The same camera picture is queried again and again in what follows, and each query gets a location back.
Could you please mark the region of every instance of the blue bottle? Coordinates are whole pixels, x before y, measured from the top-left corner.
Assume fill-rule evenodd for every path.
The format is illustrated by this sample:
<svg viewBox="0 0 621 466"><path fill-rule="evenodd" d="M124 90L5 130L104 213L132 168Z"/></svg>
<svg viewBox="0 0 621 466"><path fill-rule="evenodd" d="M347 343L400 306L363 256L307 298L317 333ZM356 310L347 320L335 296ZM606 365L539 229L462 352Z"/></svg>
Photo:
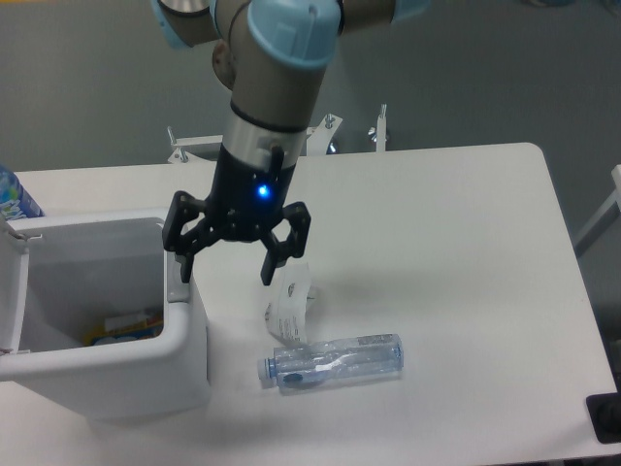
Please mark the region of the blue bottle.
<svg viewBox="0 0 621 466"><path fill-rule="evenodd" d="M0 215L6 220L45 214L26 191L15 173L0 165Z"/></svg>
<svg viewBox="0 0 621 466"><path fill-rule="evenodd" d="M275 348L273 358L257 363L259 379L264 384L276 383L281 391L315 388L332 380L397 375L403 367L404 352L397 334Z"/></svg>

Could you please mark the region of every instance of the metal bracket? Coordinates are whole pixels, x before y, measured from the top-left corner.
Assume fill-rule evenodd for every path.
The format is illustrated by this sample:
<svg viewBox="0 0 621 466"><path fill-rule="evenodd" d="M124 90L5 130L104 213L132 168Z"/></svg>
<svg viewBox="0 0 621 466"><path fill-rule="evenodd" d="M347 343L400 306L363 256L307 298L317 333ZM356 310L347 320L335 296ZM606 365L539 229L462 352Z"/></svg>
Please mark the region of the metal bracket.
<svg viewBox="0 0 621 466"><path fill-rule="evenodd" d="M314 128L307 129L307 155L325 155L332 138L341 126L343 119L340 116L328 114ZM222 135L200 136L197 138L176 138L173 128L166 128L168 139L173 153L168 158L169 163L188 163L205 161L191 152L218 152L222 144Z"/></svg>
<svg viewBox="0 0 621 466"><path fill-rule="evenodd" d="M587 220L576 235L573 250L580 257L604 234L608 227L619 217L621 211L621 193L616 189L606 198L602 205Z"/></svg>

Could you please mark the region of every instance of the white bin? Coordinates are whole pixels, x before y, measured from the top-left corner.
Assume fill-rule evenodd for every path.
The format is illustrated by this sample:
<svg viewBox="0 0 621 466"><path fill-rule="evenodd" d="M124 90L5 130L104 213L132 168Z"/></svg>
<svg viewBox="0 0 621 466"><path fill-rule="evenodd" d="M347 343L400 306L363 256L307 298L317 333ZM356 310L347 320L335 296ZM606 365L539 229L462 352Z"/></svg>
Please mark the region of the white bin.
<svg viewBox="0 0 621 466"><path fill-rule="evenodd" d="M0 349L11 350L0 355L0 381L93 418L207 403L207 317L193 279L181 283L162 249L165 215L13 221L26 241L0 231ZM83 345L105 318L154 308L163 309L159 336Z"/></svg>

